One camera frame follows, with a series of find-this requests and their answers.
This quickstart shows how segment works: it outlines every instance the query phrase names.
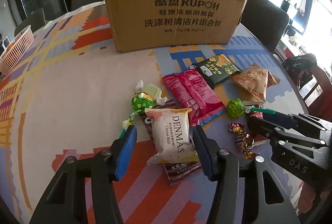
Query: colorful tablecloth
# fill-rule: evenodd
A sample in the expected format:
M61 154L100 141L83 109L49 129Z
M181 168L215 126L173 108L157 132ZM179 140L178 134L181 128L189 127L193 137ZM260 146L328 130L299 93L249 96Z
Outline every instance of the colorful tablecloth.
M281 79L267 89L265 108L284 113L303 109L287 78L261 43L241 24L228 45L161 47L116 52L105 5L85 7L49 23L35 37L0 84L0 194L21 223L31 215L54 172L68 156L87 158L110 146L131 112L139 80L161 87L162 76L185 70L194 62L223 52L245 69L257 63ZM243 97L230 80L215 88L220 99ZM223 114L204 126L219 146L241 156ZM134 122L138 141L127 174L114 183L126 224L205 223L216 183L198 172L170 187L162 165L146 165L154 148L144 124ZM271 163L268 143L257 151ZM292 197L300 180L274 163L271 166ZM238 213L241 222L243 181ZM89 223L95 223L91 182L86 181Z

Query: snack bag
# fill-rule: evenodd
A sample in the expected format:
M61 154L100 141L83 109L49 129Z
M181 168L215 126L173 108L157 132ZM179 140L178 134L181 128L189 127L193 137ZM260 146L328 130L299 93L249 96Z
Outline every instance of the snack bag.
M162 109L162 108L177 109L177 106L176 106L174 100L168 100L168 101L166 101L166 103L164 105L156 105L153 108L154 109ZM151 120L148 118L148 116L146 115L146 113L142 113L139 116L143 120L144 125L146 127L146 130L147 130L147 132L148 132L151 140L153 140Z
M250 92L260 103L266 102L266 89L278 85L280 79L273 76L269 70L253 64L243 72L232 77L236 84Z
M242 71L224 54L210 57L194 65L212 89L223 80Z
M196 162L182 162L182 163L164 163L164 168L167 173L170 185L175 185L187 178L192 173L199 171L201 164Z
M147 164L199 161L190 142L188 113L184 109L145 109L151 119L153 142L157 154Z
M194 66L182 73L166 75L163 80L182 107L192 109L189 113L191 126L203 125L226 110Z
M163 109L163 108L169 108L169 109L176 109L176 103L174 100L168 100L165 105L157 105L154 107L154 109ZM146 113L140 115L141 119L143 120L147 132L149 133L149 136L151 139L153 139L152 136L152 126L150 119L146 115ZM180 162L180 163L163 163L165 172L167 174L167 178L170 182L170 185L175 185L181 182L183 179L187 178L192 173L200 170L201 165L199 161L196 162Z

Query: green lollipop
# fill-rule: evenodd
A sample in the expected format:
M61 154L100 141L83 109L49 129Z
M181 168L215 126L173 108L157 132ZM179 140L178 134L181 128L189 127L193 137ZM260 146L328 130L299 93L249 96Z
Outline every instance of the green lollipop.
M122 122L122 132L120 138L122 138L126 132L129 125L132 124L135 117L144 113L145 108L152 108L155 106L155 100L150 97L146 92L137 92L132 97L132 110L129 118Z
M230 100L227 104L227 114L231 118L237 118L243 115L243 113L249 113L250 111L262 112L267 114L275 114L274 110L255 108L254 106L245 106L240 99Z

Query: green snack package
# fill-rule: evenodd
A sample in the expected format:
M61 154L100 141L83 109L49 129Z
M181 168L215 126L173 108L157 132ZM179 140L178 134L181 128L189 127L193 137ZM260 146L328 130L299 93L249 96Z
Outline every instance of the green snack package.
M224 54L210 57L194 64L207 84L214 89L215 85L242 70Z

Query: person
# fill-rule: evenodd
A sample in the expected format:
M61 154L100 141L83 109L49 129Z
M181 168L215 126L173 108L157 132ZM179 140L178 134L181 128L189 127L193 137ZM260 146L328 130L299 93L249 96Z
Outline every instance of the person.
M320 193L320 199L326 200L330 195L331 190L325 190ZM298 199L298 209L301 213L306 213L312 208L313 200L316 198L316 190L308 185L303 183L302 190L300 193L300 198Z

